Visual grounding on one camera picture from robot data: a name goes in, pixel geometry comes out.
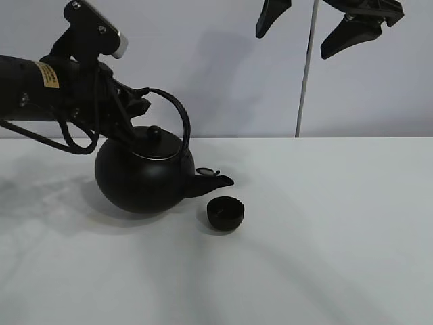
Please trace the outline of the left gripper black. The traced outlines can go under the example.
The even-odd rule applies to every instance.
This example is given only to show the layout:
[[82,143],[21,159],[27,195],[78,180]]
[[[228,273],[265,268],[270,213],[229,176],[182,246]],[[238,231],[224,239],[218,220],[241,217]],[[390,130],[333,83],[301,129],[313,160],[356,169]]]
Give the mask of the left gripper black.
[[66,142],[72,142],[68,123],[91,142],[100,136],[118,142],[136,142],[139,132],[131,119],[143,116],[150,102],[114,78],[106,64],[83,65],[73,59],[57,59],[57,74],[64,96],[58,108],[58,124]]

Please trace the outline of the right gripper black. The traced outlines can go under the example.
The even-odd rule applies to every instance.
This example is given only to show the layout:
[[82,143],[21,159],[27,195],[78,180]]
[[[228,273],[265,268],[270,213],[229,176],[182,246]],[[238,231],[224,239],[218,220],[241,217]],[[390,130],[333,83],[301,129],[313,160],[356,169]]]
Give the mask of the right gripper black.
[[[394,26],[404,17],[399,1],[340,1],[325,0],[345,14],[341,22],[322,42],[321,58],[326,60],[355,45],[375,41],[382,35],[382,24]],[[264,0],[256,23],[256,38],[263,38],[273,23],[292,6],[291,0]]]

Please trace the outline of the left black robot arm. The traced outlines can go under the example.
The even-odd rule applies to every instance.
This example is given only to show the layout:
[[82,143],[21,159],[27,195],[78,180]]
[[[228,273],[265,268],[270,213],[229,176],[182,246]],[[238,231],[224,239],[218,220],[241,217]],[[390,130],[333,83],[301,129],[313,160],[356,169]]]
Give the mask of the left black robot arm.
[[147,99],[118,82],[106,64],[83,67],[77,61],[45,56],[39,61],[1,56],[1,119],[74,123],[126,139],[127,124],[150,108]]

